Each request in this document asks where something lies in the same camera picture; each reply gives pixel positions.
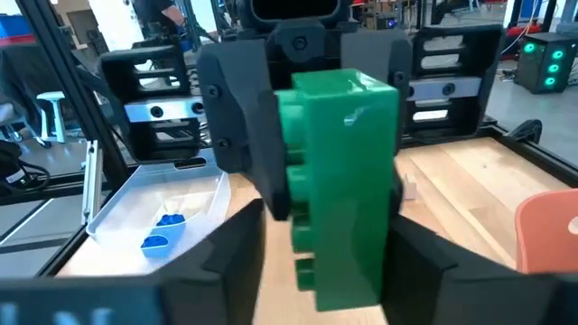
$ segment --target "white plastic tray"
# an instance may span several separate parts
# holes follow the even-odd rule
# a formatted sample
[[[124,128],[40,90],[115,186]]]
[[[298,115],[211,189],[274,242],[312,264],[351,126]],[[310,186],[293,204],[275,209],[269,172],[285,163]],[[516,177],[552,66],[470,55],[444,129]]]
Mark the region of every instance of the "white plastic tray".
[[[115,254],[140,254],[164,265],[191,249],[226,218],[231,191],[211,150],[202,167],[177,170],[172,163],[140,166],[87,225],[87,233]],[[181,214],[180,225],[157,226],[163,215]],[[150,236],[170,245],[142,248]]]

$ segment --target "screw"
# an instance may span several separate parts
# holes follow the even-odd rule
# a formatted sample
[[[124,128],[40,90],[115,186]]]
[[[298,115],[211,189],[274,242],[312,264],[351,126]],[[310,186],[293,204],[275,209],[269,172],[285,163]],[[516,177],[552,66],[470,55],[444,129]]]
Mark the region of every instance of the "screw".
[[[452,84],[451,82],[449,84],[443,86],[443,89],[442,89],[442,93],[445,96],[450,96],[451,94],[453,94],[454,91],[455,91],[455,85]]]
[[[209,93],[209,97],[211,97],[211,98],[219,98],[219,96],[220,96],[219,87],[217,87],[215,85],[208,85],[207,86],[207,92]]]
[[[151,115],[152,116],[159,118],[159,117],[163,116],[163,114],[164,114],[164,112],[163,112],[162,108],[160,108],[160,107],[152,107],[151,108]]]
[[[406,75],[404,74],[404,72],[402,71],[394,72],[394,81],[396,83],[404,82],[404,79],[406,79]]]
[[[303,51],[307,47],[307,39],[303,36],[295,37],[292,45],[297,51]]]
[[[203,114],[205,112],[205,106],[202,103],[194,103],[192,104],[192,113],[194,114]]]
[[[217,145],[219,146],[219,148],[228,149],[230,143],[228,142],[228,139],[223,138],[217,141]]]

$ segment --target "wooden table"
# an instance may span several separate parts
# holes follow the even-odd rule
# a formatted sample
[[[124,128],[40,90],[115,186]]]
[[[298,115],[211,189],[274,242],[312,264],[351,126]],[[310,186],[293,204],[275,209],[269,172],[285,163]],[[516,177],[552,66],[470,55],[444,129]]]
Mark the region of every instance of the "wooden table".
[[[491,138],[406,149],[397,156],[396,164],[402,175],[412,173],[417,181],[418,197],[404,203],[405,216],[510,267],[515,267],[517,205],[534,194],[567,188]],[[231,177],[231,189],[229,216],[258,197],[253,186],[238,175]],[[315,311],[313,294],[296,289],[290,239],[290,224],[274,222],[269,216],[255,324],[386,323],[379,306]],[[104,254],[89,238],[59,276],[109,274],[127,263],[130,261]]]

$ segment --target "blue lego piece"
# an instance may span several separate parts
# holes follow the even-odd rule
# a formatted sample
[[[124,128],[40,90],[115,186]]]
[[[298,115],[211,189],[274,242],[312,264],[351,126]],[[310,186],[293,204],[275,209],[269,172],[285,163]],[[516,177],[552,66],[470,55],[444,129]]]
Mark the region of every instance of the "blue lego piece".
[[[181,239],[185,226],[186,223],[182,214],[163,215],[141,245],[144,256],[151,258],[168,257],[175,244]]]

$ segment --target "green lego brick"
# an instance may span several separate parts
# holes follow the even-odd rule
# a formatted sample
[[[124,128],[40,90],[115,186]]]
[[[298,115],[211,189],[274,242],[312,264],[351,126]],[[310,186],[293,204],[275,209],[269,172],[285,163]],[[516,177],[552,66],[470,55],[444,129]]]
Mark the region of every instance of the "green lego brick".
[[[300,290],[319,311],[381,296],[398,94],[357,70],[293,75],[278,91]]]

